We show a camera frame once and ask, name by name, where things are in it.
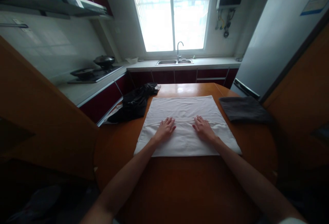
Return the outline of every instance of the refrigerator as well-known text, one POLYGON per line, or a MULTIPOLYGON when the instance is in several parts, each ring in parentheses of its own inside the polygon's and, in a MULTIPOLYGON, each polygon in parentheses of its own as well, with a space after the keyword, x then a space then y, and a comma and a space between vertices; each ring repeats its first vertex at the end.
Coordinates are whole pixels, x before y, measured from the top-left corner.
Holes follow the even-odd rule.
POLYGON ((328 6, 328 0, 267 0, 231 90, 263 102, 328 6))

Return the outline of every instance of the white countertop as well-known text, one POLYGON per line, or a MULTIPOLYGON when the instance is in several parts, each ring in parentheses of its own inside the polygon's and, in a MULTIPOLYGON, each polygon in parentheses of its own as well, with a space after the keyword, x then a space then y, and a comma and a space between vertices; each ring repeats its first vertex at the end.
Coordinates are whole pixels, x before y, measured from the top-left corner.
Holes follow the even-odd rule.
POLYGON ((136 64, 127 65, 127 70, 176 70, 176 69, 200 69, 200 68, 227 68, 227 67, 236 67, 238 68, 241 62, 237 62, 234 57, 226 58, 201 58, 201 59, 192 59, 193 64, 165 64, 165 65, 156 65, 159 60, 145 60, 143 62, 137 62, 136 64))
POLYGON ((176 69, 201 69, 201 68, 238 68, 241 62, 237 62, 233 57, 226 58, 202 58, 192 59, 194 64, 174 64, 174 65, 156 65, 159 60, 145 60, 137 62, 136 64, 121 63, 114 64, 124 66, 118 71, 114 72, 104 80, 98 83, 83 83, 83 84, 62 84, 57 88, 76 106, 80 107, 92 97, 97 95, 107 86, 109 86, 115 79, 129 71, 142 71, 142 70, 176 70, 176 69))

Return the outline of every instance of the window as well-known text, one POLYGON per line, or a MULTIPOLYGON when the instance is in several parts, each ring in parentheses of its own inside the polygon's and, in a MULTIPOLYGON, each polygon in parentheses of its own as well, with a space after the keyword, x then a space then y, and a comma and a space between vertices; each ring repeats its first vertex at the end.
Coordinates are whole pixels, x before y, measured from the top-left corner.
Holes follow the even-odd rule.
POLYGON ((135 0, 147 52, 203 49, 209 0, 135 0))

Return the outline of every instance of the black cloth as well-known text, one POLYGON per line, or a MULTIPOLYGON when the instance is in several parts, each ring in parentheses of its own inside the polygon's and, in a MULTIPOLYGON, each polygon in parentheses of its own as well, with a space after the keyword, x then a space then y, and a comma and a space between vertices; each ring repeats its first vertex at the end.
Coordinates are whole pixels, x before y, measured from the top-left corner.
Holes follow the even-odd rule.
POLYGON ((146 83, 143 86, 129 92, 123 96, 122 107, 107 121, 111 123, 121 123, 144 117, 147 99, 150 95, 158 94, 155 89, 157 83, 146 83))
POLYGON ((219 98, 224 112, 231 122, 272 123, 272 116, 253 97, 219 98))

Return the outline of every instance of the sink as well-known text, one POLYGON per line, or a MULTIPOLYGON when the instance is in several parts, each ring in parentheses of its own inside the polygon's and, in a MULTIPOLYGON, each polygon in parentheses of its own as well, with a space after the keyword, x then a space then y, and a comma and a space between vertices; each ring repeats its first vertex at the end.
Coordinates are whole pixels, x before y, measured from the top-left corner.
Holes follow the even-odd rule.
POLYGON ((182 60, 179 60, 178 63, 193 63, 193 62, 192 62, 192 60, 182 59, 182 60))
POLYGON ((180 59, 178 60, 159 60, 156 65, 158 64, 192 64, 191 59, 180 59))
POLYGON ((176 64, 177 60, 160 60, 157 64, 176 64))

